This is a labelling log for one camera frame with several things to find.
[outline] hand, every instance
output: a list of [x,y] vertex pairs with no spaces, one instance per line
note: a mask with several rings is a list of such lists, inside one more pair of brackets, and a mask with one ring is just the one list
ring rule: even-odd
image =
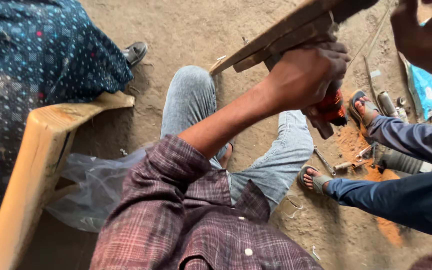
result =
[[344,78],[351,59],[341,43],[325,42],[288,51],[257,85],[271,114],[322,101],[329,83]]
[[417,20],[417,0],[400,0],[391,16],[397,49],[412,64],[432,74],[432,18],[420,26]]

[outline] wooden plank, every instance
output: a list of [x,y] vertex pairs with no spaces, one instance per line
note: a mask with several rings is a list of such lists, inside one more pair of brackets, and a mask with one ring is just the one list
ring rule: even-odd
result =
[[315,20],[297,28],[295,31],[286,34],[272,44],[250,55],[248,58],[234,64],[233,68],[238,73],[247,70],[268,59],[271,55],[285,52],[309,39],[326,34],[332,26],[333,18],[330,12],[326,12]]
[[104,110],[135,98],[103,93],[91,103],[57,104],[29,113],[21,148],[0,209],[0,270],[18,266],[69,154],[76,129]]
[[210,74],[213,76],[222,72],[255,52],[263,49],[268,44],[275,42],[282,36],[293,32],[310,21],[313,21],[342,1],[344,0],[306,0],[292,11],[291,14],[287,15],[271,28],[261,33],[254,40],[251,40],[238,52],[230,57],[226,57],[218,65],[213,67],[213,69],[210,70]]

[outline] shoe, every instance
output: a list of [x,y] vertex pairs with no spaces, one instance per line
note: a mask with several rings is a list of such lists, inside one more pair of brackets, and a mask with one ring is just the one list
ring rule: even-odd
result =
[[148,52],[148,45],[145,42],[135,42],[131,46],[122,50],[126,61],[128,62],[129,68],[133,68],[135,65],[141,62]]

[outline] wooden chair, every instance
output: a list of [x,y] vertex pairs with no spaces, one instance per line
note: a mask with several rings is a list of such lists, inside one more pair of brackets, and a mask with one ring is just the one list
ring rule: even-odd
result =
[[102,111],[133,107],[135,98],[103,93],[95,101],[33,110],[0,208],[0,270],[16,269],[69,154],[76,130]]

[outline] maroon plaid shirt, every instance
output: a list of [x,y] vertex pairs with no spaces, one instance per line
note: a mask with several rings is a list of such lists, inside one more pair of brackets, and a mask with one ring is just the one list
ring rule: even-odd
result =
[[226,170],[167,136],[130,170],[91,269],[322,269],[269,214],[251,180],[231,206]]

